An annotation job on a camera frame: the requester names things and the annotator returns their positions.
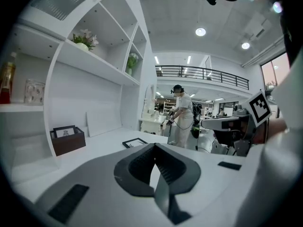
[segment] black metal railing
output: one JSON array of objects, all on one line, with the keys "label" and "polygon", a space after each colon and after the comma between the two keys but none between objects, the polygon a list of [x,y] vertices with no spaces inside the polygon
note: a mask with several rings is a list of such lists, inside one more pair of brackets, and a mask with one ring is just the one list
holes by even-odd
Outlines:
[{"label": "black metal railing", "polygon": [[182,77],[220,82],[249,90],[249,80],[227,72],[195,66],[156,66],[158,77]]}]

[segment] picture frame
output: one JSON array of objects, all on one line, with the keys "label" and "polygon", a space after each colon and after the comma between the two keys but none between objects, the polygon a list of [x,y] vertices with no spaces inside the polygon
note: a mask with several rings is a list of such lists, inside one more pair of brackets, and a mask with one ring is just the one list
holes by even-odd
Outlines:
[{"label": "picture frame", "polygon": [[136,146],[140,146],[140,145],[144,145],[144,144],[148,144],[148,143],[140,138],[136,138],[136,139],[124,141],[124,142],[122,142],[122,144],[125,146],[125,148],[132,148],[132,147],[136,147]]},{"label": "picture frame", "polygon": [[76,134],[77,130],[75,125],[70,125],[60,128],[54,128],[53,133],[55,135],[55,138],[61,138],[61,137]]}]

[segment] brown box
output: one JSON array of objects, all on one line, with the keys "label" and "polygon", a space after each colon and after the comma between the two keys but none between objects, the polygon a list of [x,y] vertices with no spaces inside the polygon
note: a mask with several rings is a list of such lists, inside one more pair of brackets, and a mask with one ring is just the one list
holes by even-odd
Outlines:
[{"label": "brown box", "polygon": [[60,138],[54,137],[54,132],[50,131],[53,148],[56,156],[63,155],[73,150],[86,146],[84,132],[76,127],[77,133]]}]

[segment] ceiling light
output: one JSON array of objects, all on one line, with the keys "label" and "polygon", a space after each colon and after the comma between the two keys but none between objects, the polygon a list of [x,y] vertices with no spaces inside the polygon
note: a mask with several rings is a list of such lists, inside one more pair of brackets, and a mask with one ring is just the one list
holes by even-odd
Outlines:
[{"label": "ceiling light", "polygon": [[197,36],[204,36],[205,34],[206,34],[206,30],[203,29],[203,28],[198,28],[198,29],[196,30],[196,35],[197,35]]},{"label": "ceiling light", "polygon": [[273,5],[273,9],[276,13],[281,13],[282,12],[282,6],[279,2],[275,2]]},{"label": "ceiling light", "polygon": [[250,44],[249,43],[243,43],[242,44],[242,49],[247,50],[248,48],[250,48]]},{"label": "ceiling light", "polygon": [[159,64],[159,60],[158,60],[157,56],[155,56],[155,60],[156,60],[157,64]]},{"label": "ceiling light", "polygon": [[191,60],[191,55],[188,56],[187,64],[190,63],[190,60]]}]

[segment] black picture frame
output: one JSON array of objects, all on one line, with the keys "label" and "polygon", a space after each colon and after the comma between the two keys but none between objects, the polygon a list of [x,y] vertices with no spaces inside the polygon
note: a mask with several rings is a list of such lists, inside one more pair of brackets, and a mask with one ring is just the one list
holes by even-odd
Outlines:
[{"label": "black picture frame", "polygon": [[143,142],[144,144],[148,144],[146,141],[142,140],[141,138],[136,138],[136,139],[124,141],[124,142],[122,142],[122,144],[125,146],[125,148],[131,148],[133,146],[129,146],[127,143],[132,142],[132,141],[136,141],[136,140],[139,140],[139,141]]},{"label": "black picture frame", "polygon": [[61,130],[65,130],[65,129],[72,129],[72,128],[74,130],[74,133],[76,134],[77,130],[76,130],[76,126],[75,125],[70,125],[70,126],[65,126],[65,127],[60,127],[60,128],[54,128],[53,129],[53,133],[55,135],[55,138],[58,138],[57,131],[61,131]]}]

